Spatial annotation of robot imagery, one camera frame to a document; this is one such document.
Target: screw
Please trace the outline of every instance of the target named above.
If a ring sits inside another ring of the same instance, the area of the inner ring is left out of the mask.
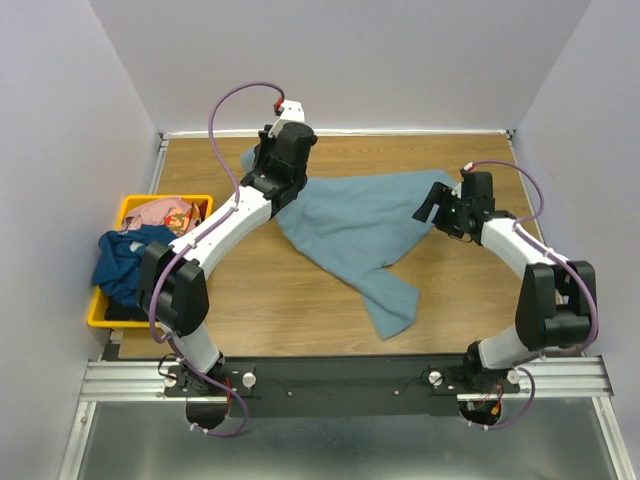
[[[242,385],[244,385],[247,388],[251,388],[256,384],[256,376],[251,373],[251,372],[247,372],[242,376]]]
[[[520,383],[520,375],[515,370],[509,370],[509,373],[507,373],[507,381],[511,385],[517,385]]]
[[[433,370],[429,374],[429,383],[434,387],[439,387],[442,384],[442,374],[437,370]]]

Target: black cable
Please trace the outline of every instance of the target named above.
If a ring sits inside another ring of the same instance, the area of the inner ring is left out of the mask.
[[[162,364],[167,361],[167,358],[173,357],[174,360],[178,359],[178,356],[175,353],[167,353],[164,357],[160,359],[158,362],[158,375],[164,378],[170,378],[171,380],[178,380],[178,377],[172,373],[163,373],[160,369],[162,368]]]

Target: metal base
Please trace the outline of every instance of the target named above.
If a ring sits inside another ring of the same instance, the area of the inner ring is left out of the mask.
[[[445,356],[457,361],[459,356]],[[358,361],[365,357],[353,357],[352,359]],[[382,360],[383,363],[393,362],[394,359],[401,357],[373,357],[376,361]],[[412,356],[414,359],[422,359],[419,363],[420,366],[434,366],[433,362],[430,362],[430,358],[434,356],[422,355]],[[246,362],[255,364],[254,361],[258,359],[228,359],[229,361]],[[273,361],[272,365],[279,364],[281,367],[285,366],[286,361],[292,361],[292,359],[260,359],[266,361],[264,365]],[[308,368],[315,369],[313,367],[314,359],[307,359],[310,363]],[[177,366],[175,362],[168,362],[167,366]],[[364,368],[364,376],[359,380],[359,386],[355,384],[351,385],[352,389],[361,390],[361,388],[367,388],[367,385],[371,386],[371,378],[378,376],[381,380],[378,387],[380,392],[389,397],[389,402],[385,402],[387,408],[395,408],[402,404],[405,400],[410,400],[410,395],[402,390],[403,385],[399,383],[401,380],[398,376],[385,376],[385,372],[388,374],[388,370],[382,369],[380,371],[368,370],[365,368],[367,364],[362,363]],[[158,375],[157,361],[140,361],[140,362],[90,362],[87,366],[85,379],[80,393],[80,403],[78,406],[78,414],[76,421],[74,422],[69,443],[67,445],[67,451],[65,453],[62,469],[61,479],[76,478],[77,472],[80,468],[80,462],[82,461],[86,442],[89,437],[90,426],[93,420],[93,412],[95,411],[96,404],[98,402],[182,402],[184,404],[194,403],[217,403],[220,405],[220,410],[226,407],[227,398],[224,395],[213,396],[195,396],[185,398],[182,397],[169,397],[165,394],[165,385],[163,378]],[[604,433],[607,447],[611,459],[615,465],[618,478],[620,479],[634,479],[633,470],[629,457],[624,448],[624,443],[618,429],[618,425],[611,407],[611,402],[608,397],[612,395],[611,386],[606,374],[606,370],[601,358],[549,358],[544,360],[536,360],[526,365],[527,369],[532,373],[536,382],[536,397],[537,398],[575,398],[575,397],[590,397],[593,398],[596,412],[600,420],[601,429]],[[302,409],[304,403],[302,399],[305,398],[305,390],[309,391],[313,389],[313,376],[309,376],[311,371],[303,369],[299,372],[301,378],[285,385],[279,385],[276,380],[279,380],[278,375],[284,375],[286,369],[274,369],[271,371],[271,377],[269,375],[263,375],[262,368],[256,368],[255,374],[257,378],[256,388],[260,385],[260,382],[268,386],[272,393],[277,395],[278,402],[283,407],[291,407],[292,412],[295,409]],[[325,377],[321,377],[320,380],[324,382],[324,386],[316,391],[317,395],[323,395],[327,397],[327,391],[325,388],[330,384],[329,380]],[[531,385],[526,376],[522,376],[519,379],[520,393],[507,393],[504,395],[505,399],[509,398],[527,398],[530,394]],[[411,395],[422,392],[420,395],[424,395],[424,391],[430,392],[429,388],[425,388],[422,385],[409,386],[414,391]],[[253,397],[258,397],[257,390],[253,392]],[[455,398],[457,401],[469,401],[480,400],[485,395],[478,393],[458,393]],[[492,394],[487,399],[497,399],[498,395]],[[260,408],[256,405],[250,405],[251,415],[259,415]]]

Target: gray floor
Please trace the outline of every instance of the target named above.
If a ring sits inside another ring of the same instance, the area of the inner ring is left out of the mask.
[[[505,408],[517,410],[519,401]],[[615,478],[590,399],[539,399],[511,428],[429,416],[254,419],[232,439],[192,433],[184,406],[98,406],[80,478]]]

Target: white wall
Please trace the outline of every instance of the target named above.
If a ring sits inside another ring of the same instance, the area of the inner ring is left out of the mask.
[[[56,478],[98,236],[149,184],[157,135],[86,0],[0,5],[0,478]]]
[[[91,3],[156,128],[179,131],[257,79],[315,128],[513,128],[589,1]],[[260,126],[273,100],[233,99],[218,128]]]
[[[593,0],[515,136],[549,204],[545,238],[596,267],[613,404],[640,472],[640,3]]]

